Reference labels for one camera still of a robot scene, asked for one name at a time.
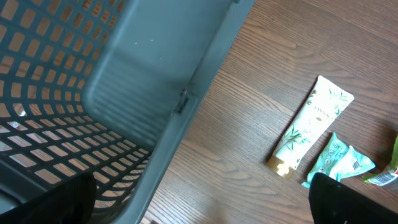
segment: barcode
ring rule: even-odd
[[[393,181],[395,178],[397,178],[396,175],[394,175],[394,172],[389,170],[385,171],[384,173],[381,173],[375,177],[372,177],[369,179],[370,182],[377,184],[378,186],[383,186],[385,184],[388,184],[389,182]]]
[[[355,161],[354,164],[353,164],[353,167],[354,167],[354,170],[358,169],[359,168],[359,162]]]

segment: brown wood surface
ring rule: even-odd
[[[331,132],[376,164],[398,130],[395,0],[257,0],[149,206],[145,222],[311,223],[305,180]],[[289,181],[265,159],[323,75],[355,100]],[[342,183],[398,212],[398,192]]]

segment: white tube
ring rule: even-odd
[[[353,95],[319,76],[310,96],[280,139],[267,167],[290,179],[304,154],[353,100]]]

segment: gray plastic basket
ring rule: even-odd
[[[92,221],[138,223],[253,2],[0,1],[0,189],[89,171]]]

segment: green package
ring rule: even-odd
[[[398,136],[394,144],[394,150],[392,151],[392,158],[390,164],[384,169],[384,172],[380,174],[373,174],[362,177],[365,183],[376,184],[378,186],[384,186],[390,184],[398,179]]]
[[[353,146],[349,146],[340,141],[333,133],[328,145],[319,155],[317,163],[308,174],[307,181],[302,185],[309,188],[313,176],[317,172],[340,182],[341,179],[363,174],[374,168],[374,163],[366,156],[355,151]]]

